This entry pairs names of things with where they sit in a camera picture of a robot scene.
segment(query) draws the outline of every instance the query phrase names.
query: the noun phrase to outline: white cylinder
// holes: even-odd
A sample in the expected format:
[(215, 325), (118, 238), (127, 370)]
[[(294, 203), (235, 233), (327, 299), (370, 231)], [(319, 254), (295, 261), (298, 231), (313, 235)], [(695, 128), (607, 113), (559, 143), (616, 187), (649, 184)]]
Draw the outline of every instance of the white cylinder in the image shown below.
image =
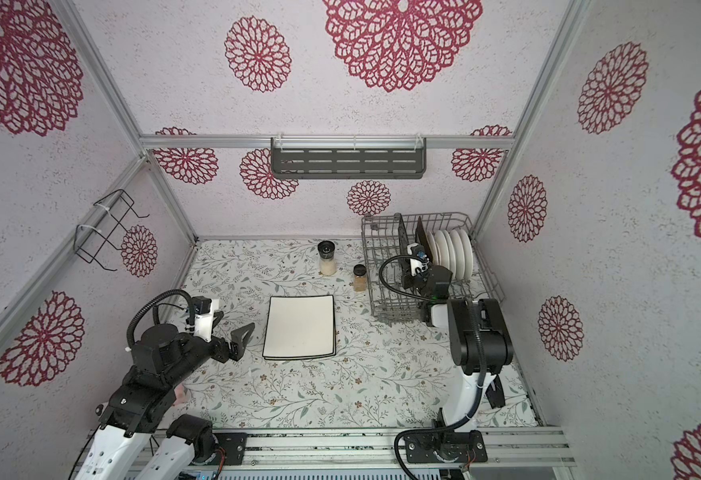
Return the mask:
[[(491, 385), (495, 375), (487, 373), (484, 378), (484, 385), (479, 393), (479, 374), (473, 373), (466, 375), (461, 368), (454, 369), (455, 376), (449, 384), (449, 398), (446, 400), (441, 412), (443, 413), (444, 423), (451, 425), (452, 423), (462, 420), (473, 406), (476, 394), (484, 395), (486, 389)], [(473, 418), (465, 425), (457, 428), (455, 432), (470, 432), (478, 428), (478, 416), (476, 412)]]

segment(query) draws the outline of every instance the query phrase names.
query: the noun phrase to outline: wire dish rack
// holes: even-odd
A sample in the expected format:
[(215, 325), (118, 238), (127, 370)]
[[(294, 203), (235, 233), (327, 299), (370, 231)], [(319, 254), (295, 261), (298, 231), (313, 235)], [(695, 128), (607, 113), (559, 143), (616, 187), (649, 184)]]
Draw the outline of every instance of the wire dish rack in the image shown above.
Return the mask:
[[(459, 212), (448, 214), (418, 214), (390, 216), (365, 216), (361, 220), (361, 238), (363, 239), (363, 257), (366, 262), (366, 278), (369, 287), (369, 302), (372, 306), (372, 316), (378, 321), (410, 322), (419, 319), (420, 300), (408, 296), (399, 295), (386, 289), (379, 282), (379, 266), (391, 256), (400, 255), (399, 227), (403, 225), (409, 242), (415, 240), (417, 219), (422, 218), (422, 226), (425, 232), (435, 230), (454, 230), (463, 228), (471, 232), (473, 227), (470, 218)], [(399, 290), (409, 291), (402, 285), (402, 269), (395, 261), (385, 267), (385, 281)], [(470, 280), (457, 280), (451, 282), (450, 293), (452, 298), (469, 296), (476, 297), (485, 293), (479, 269), (473, 270)]]

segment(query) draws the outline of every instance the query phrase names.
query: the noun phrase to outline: white plate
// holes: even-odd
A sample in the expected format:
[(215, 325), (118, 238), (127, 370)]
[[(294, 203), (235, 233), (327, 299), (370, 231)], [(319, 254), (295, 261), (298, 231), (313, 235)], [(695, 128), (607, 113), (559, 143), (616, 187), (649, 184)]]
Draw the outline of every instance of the white plate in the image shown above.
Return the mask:
[(438, 265), (439, 264), (439, 249), (438, 247), (435, 246), (435, 238), (433, 238), (433, 234), (430, 232), (425, 232), (425, 238), (428, 240), (428, 246), (430, 247), (430, 253), (433, 255), (432, 259), (430, 261), (433, 263), (433, 265)]
[(451, 242), (451, 236), (444, 230), (440, 230), (441, 234), (446, 238), (446, 248), (449, 249), (449, 270), (454, 274), (452, 280), (457, 280), (457, 253), (454, 251), (454, 244)]
[(465, 277), (465, 249), (462, 248), (462, 240), (459, 238), (457, 230), (449, 232), (451, 243), (454, 244), (455, 262), (457, 271), (454, 273), (455, 280), (462, 280)]
[(441, 230), (436, 230), (433, 237), (439, 247), (439, 265), (449, 268), (449, 245), (446, 243), (446, 235)]
[(465, 280), (473, 276), (473, 247), (470, 245), (468, 232), (459, 229), (459, 238), (462, 240), (462, 249), (465, 251)]

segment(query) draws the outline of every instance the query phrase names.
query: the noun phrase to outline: cable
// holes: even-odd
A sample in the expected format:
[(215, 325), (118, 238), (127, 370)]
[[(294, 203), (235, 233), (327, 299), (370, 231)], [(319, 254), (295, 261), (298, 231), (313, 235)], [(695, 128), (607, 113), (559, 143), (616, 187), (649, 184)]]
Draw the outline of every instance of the cable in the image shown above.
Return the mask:
[(173, 306), (175, 308), (178, 308), (180, 310), (186, 310), (186, 308), (179, 306), (179, 305), (175, 305), (173, 303), (162, 302), (162, 303), (159, 303), (157, 305), (154, 305), (153, 306), (153, 325), (161, 325), (161, 320), (158, 318), (158, 307), (161, 305), (169, 305), (169, 306)]
[(382, 283), (386, 289), (390, 290), (390, 291), (393, 292), (393, 293), (398, 293), (399, 295), (410, 296), (410, 297), (412, 297), (412, 298), (416, 298), (417, 300), (424, 300), (425, 302), (446, 303), (448, 300), (427, 298), (427, 297), (424, 297), (424, 296), (415, 295), (415, 294), (413, 294), (413, 293), (409, 293), (409, 292), (404, 292), (404, 291), (402, 291), (402, 290), (398, 290), (398, 289), (396, 289), (396, 288), (393, 288), (389, 283), (387, 283), (387, 282), (385, 281), (385, 277), (384, 277), (384, 275), (383, 275), (383, 273), (384, 273), (384, 271), (385, 271), (385, 267), (386, 267), (390, 262), (392, 262), (392, 261), (394, 261), (394, 260), (403, 259), (403, 258), (408, 258), (408, 259), (411, 259), (411, 260), (417, 260), (418, 262), (422, 262), (422, 259), (421, 259), (421, 258), (419, 258), (418, 256), (414, 256), (414, 255), (394, 255), (394, 256), (391, 256), (388, 260), (385, 260), (385, 261), (383, 262), (383, 264), (379, 266), (379, 282)]
[(76, 461), (73, 462), (73, 466), (71, 467), (70, 473), (68, 474), (68, 480), (70, 480), (71, 478), (73, 478), (73, 471), (76, 470), (76, 464), (78, 463), (78, 460), (81, 460), (81, 456), (84, 455), (84, 451), (86, 450), (86, 447), (89, 446), (89, 443), (92, 442), (92, 439), (95, 437), (95, 435), (96, 435), (96, 432), (95, 432), (95, 433), (92, 433), (92, 436), (90, 436), (90, 437), (86, 440), (86, 444), (84, 445), (84, 448), (82, 448), (81, 451), (78, 453), (78, 456), (76, 457)]
[(153, 298), (153, 300), (151, 300), (150, 302), (145, 303), (144, 306), (142, 306), (142, 308), (137, 312), (137, 314), (134, 315), (132, 321), (129, 322), (129, 326), (126, 327), (126, 343), (127, 345), (129, 345), (129, 348), (132, 348), (134, 346), (134, 329), (137, 328), (137, 324), (140, 322), (140, 320), (142, 320), (142, 317), (145, 316), (145, 313), (147, 313), (151, 308), (153, 308), (153, 306), (155, 306), (158, 302), (161, 302), (162, 300), (175, 295), (181, 295), (188, 303), (188, 329), (191, 333), (195, 331), (196, 312), (193, 308), (193, 298), (185, 290), (167, 290), (163, 293), (159, 293), (158, 296)]
[(475, 415), (476, 412), (479, 411), (479, 404), (481, 403), (481, 394), (483, 393), (483, 389), (479, 385), (478, 392), (475, 394), (475, 400), (473, 400), (473, 405), (470, 407), (470, 410), (468, 413), (465, 414), (465, 417), (461, 420), (458, 420), (455, 423), (452, 423), (451, 425), (445, 426), (445, 427), (437, 427), (437, 428), (412, 428), (411, 430), (402, 430), (399, 432), (398, 435), (395, 436), (395, 440), (393, 440), (393, 453), (395, 454), (395, 460), (398, 461), (399, 466), (401, 469), (404, 471), (404, 473), (411, 478), (412, 480), (419, 480), (411, 470), (409, 470), (406, 465), (404, 465), (403, 459), (401, 458), (401, 451), (399, 450), (399, 442), (401, 441), (401, 438), (405, 435), (409, 435), (410, 433), (441, 433), (441, 432), (452, 432), (456, 430), (457, 428), (465, 425), (467, 422), (470, 421), (471, 418)]

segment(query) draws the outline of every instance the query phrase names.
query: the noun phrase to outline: salt shaker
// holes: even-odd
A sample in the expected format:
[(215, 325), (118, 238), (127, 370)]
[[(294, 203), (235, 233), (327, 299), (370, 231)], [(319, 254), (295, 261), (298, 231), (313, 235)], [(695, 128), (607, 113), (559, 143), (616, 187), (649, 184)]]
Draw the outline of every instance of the salt shaker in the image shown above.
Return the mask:
[(334, 275), (337, 271), (337, 260), (334, 259), (334, 242), (324, 240), (318, 244), (320, 257), (318, 271), (321, 275)]

